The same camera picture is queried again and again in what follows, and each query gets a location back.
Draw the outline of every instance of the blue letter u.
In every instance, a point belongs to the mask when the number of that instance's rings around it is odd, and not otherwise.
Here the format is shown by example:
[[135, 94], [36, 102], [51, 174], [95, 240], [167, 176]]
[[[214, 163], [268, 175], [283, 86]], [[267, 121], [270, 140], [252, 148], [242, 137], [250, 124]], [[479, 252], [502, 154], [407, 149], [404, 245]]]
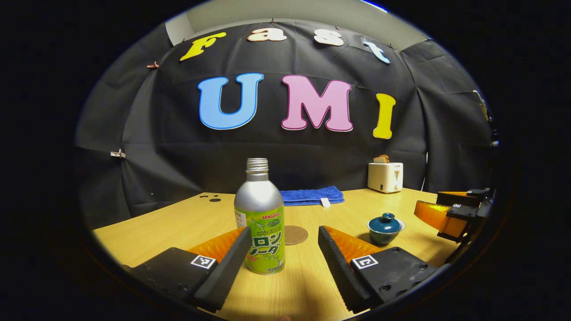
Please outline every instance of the blue letter u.
[[258, 103], [258, 82], [264, 75], [258, 73], [242, 74], [236, 81], [242, 84], [242, 102], [240, 109], [232, 114], [223, 113], [220, 109], [222, 87], [228, 83], [226, 77], [215, 77], [201, 81], [199, 114], [200, 121], [209, 128], [225, 130], [234, 129], [248, 123], [256, 114]]

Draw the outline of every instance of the teapot lid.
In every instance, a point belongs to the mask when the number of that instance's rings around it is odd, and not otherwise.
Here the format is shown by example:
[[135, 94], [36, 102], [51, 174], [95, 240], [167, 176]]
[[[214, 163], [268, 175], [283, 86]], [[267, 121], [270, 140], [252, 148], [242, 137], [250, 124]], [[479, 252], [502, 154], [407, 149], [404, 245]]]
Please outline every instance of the teapot lid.
[[369, 222], [371, 230], [380, 233], [394, 233], [400, 230], [399, 221], [395, 220], [392, 213], [384, 213], [383, 216], [374, 218]]

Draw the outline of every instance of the blue towel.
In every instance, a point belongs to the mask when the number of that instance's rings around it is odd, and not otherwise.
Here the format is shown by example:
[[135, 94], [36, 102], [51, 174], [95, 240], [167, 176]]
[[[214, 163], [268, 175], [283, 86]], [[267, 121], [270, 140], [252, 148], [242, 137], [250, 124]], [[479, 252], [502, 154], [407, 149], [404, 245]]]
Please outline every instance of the blue towel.
[[280, 191], [285, 206], [321, 204], [321, 198], [328, 198], [329, 203], [342, 203], [343, 193], [335, 186], [321, 188], [319, 190]]

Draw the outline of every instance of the pink letter m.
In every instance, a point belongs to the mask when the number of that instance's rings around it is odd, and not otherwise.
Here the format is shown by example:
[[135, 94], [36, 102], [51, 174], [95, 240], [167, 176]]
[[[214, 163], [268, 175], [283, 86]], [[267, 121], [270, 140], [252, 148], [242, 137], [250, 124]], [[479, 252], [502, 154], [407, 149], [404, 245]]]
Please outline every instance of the pink letter m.
[[351, 85], [343, 81], [330, 81], [319, 95], [313, 84], [305, 76], [288, 75], [282, 78], [287, 84], [289, 102], [287, 118], [282, 127], [287, 130], [301, 130], [307, 127], [307, 121], [301, 117], [301, 107], [305, 108], [311, 125], [319, 128], [328, 109], [331, 109], [325, 127], [333, 131], [350, 131], [353, 123], [349, 121], [349, 91]]

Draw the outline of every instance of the sangaria logo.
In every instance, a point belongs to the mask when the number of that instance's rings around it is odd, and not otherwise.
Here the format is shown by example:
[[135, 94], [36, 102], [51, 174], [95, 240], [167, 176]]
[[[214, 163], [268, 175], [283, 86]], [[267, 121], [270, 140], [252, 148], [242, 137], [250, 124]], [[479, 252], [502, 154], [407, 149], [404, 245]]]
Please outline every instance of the sangaria logo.
[[268, 226], [268, 227], [274, 227], [274, 226], [278, 225], [279, 223], [280, 223], [280, 219], [279, 219], [279, 218], [276, 218], [275, 220], [272, 220], [272, 221], [268, 222], [268, 224], [266, 224], [266, 226]]
[[272, 215], [265, 215], [265, 216], [262, 216], [262, 219], [271, 219], [271, 218], [275, 218], [275, 217], [278, 217], [278, 216], [280, 216], [281, 214], [282, 214], [282, 212], [277, 212], [277, 213], [274, 213], [274, 214], [272, 214]]

